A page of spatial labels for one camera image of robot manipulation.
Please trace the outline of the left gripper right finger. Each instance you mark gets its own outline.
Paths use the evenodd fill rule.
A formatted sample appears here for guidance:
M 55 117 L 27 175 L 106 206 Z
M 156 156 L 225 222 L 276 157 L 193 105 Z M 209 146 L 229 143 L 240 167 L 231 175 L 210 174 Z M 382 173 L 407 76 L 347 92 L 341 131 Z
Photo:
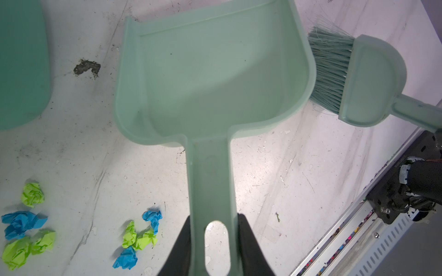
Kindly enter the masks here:
M 238 215 L 239 251 L 244 276 L 274 276 L 244 214 Z

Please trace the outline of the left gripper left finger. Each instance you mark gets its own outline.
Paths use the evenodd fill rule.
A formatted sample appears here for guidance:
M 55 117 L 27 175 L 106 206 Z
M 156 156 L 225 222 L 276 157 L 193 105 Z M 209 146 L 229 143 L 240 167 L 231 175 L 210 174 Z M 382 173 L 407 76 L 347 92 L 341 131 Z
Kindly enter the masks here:
M 188 276 L 191 263 L 191 220 L 188 216 L 157 276 Z

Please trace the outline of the green plastic dustpan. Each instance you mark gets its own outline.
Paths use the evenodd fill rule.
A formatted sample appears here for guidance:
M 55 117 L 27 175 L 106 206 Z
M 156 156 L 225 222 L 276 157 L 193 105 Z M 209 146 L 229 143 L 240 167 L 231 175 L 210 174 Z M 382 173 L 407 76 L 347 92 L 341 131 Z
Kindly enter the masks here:
M 227 228 L 229 274 L 244 273 L 230 142 L 288 119 L 315 80 L 294 1 L 229 1 L 152 21 L 126 18 L 115 122 L 134 143 L 185 149 L 191 275 L 208 273 L 204 236 L 213 221 Z

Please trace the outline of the green hand brush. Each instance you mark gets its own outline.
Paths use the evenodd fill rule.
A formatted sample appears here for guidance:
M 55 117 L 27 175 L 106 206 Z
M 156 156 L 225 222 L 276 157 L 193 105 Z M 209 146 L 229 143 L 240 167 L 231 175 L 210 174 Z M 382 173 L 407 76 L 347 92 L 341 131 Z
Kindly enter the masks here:
M 372 127 L 393 115 L 426 131 L 442 128 L 442 110 L 403 94 L 401 54 L 388 42 L 354 37 L 332 24 L 310 28 L 317 77 L 310 99 L 355 127 Z

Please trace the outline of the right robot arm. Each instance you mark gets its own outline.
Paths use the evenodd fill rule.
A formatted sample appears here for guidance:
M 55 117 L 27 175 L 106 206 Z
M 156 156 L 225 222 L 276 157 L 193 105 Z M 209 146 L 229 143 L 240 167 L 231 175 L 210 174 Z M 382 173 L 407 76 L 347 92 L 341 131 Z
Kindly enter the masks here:
M 442 203 L 442 148 L 424 131 L 393 163 L 366 200 L 386 224 L 412 208 L 429 213 Z

